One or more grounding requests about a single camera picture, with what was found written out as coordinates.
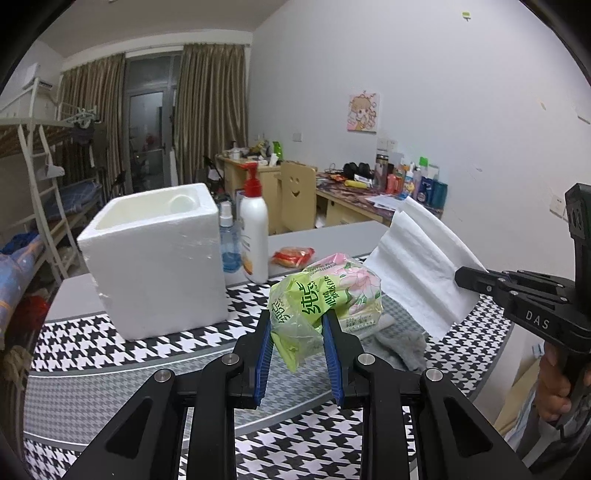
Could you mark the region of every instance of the headphones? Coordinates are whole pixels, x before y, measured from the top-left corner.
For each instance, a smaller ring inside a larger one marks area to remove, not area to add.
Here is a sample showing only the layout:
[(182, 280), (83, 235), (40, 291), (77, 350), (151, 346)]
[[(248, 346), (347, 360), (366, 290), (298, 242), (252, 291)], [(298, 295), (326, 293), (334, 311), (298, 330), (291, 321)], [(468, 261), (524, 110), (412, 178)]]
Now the headphones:
[(366, 179), (373, 178), (368, 163), (360, 163), (358, 167), (356, 163), (350, 162), (343, 166), (343, 177), (346, 179), (353, 180), (356, 174), (361, 175)]

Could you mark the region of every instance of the glass door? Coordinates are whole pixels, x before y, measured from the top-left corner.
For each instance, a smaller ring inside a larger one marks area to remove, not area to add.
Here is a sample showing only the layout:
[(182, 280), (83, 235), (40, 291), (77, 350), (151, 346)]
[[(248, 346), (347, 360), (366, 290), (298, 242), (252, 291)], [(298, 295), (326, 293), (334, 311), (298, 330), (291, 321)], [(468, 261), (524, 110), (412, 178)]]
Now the glass door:
[(138, 193), (171, 186), (174, 92), (178, 54), (130, 59), (125, 70), (124, 162), (126, 190)]
[(170, 185), (163, 132), (163, 119), (167, 117), (163, 109), (163, 91), (129, 96), (129, 169), (133, 193)]

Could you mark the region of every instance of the ceiling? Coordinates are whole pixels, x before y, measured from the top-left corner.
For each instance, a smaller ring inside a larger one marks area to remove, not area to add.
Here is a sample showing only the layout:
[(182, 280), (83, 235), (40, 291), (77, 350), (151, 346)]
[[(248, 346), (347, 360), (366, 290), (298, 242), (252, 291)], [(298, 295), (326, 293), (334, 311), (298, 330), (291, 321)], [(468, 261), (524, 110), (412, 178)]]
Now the ceiling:
[(254, 31), (287, 0), (76, 0), (40, 37), (63, 57), (96, 45), (194, 30)]

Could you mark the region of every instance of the blue liquid bottle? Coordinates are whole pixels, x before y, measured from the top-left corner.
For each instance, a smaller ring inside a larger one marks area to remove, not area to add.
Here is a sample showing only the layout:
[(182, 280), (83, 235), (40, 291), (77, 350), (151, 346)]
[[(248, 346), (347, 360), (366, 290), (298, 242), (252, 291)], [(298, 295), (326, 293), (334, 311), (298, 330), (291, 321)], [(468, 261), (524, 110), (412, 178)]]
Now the blue liquid bottle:
[(234, 273), (241, 267), (240, 232), (232, 217), (232, 204), (223, 202), (220, 213), (220, 240), (225, 273)]

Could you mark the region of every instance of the red snack bag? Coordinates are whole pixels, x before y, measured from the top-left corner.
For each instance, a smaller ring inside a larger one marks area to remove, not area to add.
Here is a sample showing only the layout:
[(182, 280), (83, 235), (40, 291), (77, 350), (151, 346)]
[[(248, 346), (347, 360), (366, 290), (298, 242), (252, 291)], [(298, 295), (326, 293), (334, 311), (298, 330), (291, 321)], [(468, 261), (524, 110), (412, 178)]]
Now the red snack bag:
[(283, 247), (273, 254), (272, 262), (285, 268), (305, 267), (314, 253), (316, 251), (308, 247)]

